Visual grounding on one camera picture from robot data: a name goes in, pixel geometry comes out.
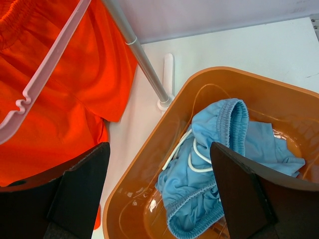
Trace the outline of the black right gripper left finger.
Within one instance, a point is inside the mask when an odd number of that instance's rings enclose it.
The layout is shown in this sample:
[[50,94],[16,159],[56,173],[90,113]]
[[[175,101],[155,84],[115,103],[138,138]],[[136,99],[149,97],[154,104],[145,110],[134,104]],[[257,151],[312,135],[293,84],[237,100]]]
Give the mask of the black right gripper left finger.
[[81,155],[0,189],[2,239],[89,239],[110,158],[102,142]]

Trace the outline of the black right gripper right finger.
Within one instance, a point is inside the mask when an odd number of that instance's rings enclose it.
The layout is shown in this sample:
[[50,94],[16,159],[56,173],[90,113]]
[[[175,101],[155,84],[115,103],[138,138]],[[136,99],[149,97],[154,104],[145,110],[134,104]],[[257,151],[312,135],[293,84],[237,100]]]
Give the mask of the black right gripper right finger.
[[319,185],[212,143],[210,156],[232,239],[317,239]]

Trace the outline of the light blue shorts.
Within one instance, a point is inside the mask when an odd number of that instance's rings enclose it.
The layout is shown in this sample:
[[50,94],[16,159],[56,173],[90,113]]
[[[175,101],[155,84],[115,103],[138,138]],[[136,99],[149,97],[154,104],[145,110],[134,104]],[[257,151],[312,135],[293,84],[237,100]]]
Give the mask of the light blue shorts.
[[251,121],[243,100],[214,102],[198,112],[166,160],[156,182],[169,231],[194,239],[224,216],[212,168],[210,147],[221,143],[236,153],[288,176],[305,165],[270,123]]

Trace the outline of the pink plastic hanger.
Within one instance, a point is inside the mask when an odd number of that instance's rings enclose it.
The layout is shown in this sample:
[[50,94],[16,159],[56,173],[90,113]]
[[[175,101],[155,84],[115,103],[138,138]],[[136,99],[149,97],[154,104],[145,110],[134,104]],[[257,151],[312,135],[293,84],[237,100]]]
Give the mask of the pink plastic hanger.
[[81,0],[78,2],[43,61],[23,89],[23,98],[16,100],[15,105],[18,109],[9,111],[4,120],[0,123],[1,144],[10,140],[20,128],[48,79],[52,75],[90,3],[90,0]]

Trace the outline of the orange shorts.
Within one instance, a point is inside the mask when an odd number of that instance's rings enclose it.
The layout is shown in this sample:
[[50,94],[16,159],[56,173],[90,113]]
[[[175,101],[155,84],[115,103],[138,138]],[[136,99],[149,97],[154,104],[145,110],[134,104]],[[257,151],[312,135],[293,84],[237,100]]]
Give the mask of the orange shorts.
[[[22,91],[77,5],[0,3],[0,117]],[[14,136],[0,147],[0,184],[34,176],[108,140],[121,119],[137,62],[100,0],[89,4],[51,77]]]

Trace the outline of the orange plastic basket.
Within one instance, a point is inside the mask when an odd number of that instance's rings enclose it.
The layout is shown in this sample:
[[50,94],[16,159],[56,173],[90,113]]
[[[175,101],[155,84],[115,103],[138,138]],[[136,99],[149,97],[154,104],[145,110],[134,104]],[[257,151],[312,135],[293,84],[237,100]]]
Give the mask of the orange plastic basket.
[[[103,212],[107,239],[170,239],[156,177],[186,131],[191,117],[210,103],[238,97],[254,120],[270,122],[288,147],[306,160],[298,179],[319,184],[319,96],[317,93],[230,67],[191,76],[154,128],[114,190]],[[211,226],[204,239],[230,237],[227,223]]]

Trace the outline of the silver clothes rack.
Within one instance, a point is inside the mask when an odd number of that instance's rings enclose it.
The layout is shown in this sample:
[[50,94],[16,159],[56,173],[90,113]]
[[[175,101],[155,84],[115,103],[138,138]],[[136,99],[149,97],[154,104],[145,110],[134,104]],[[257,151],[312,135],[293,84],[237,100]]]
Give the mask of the silver clothes rack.
[[133,52],[139,67],[155,91],[159,99],[158,108],[163,112],[166,111],[174,99],[174,56],[171,53],[164,56],[163,77],[160,80],[119,3],[115,0],[105,0],[103,4],[115,21],[126,44]]

